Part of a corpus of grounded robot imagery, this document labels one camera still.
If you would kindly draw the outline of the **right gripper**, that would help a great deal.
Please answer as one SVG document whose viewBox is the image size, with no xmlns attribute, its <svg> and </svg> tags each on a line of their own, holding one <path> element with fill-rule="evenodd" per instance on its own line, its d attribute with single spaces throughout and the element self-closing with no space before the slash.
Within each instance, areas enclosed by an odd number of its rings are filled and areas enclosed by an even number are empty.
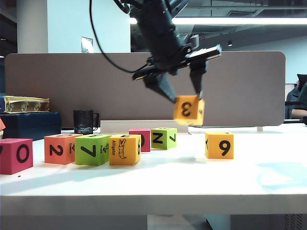
<svg viewBox="0 0 307 230">
<path fill-rule="evenodd" d="M 158 61 L 154 57 L 147 58 L 149 67 L 136 71 L 132 79 L 137 81 L 144 78 L 146 88 L 151 89 L 174 104 L 177 95 L 165 72 L 175 75 L 178 69 L 189 66 L 190 79 L 195 93 L 202 99 L 202 76 L 207 72 L 206 62 L 218 58 L 221 52 L 222 47 L 220 44 L 210 48 L 202 48 L 198 51 L 192 51 L 190 45 L 185 45 L 179 53 L 170 59 Z"/>
</svg>

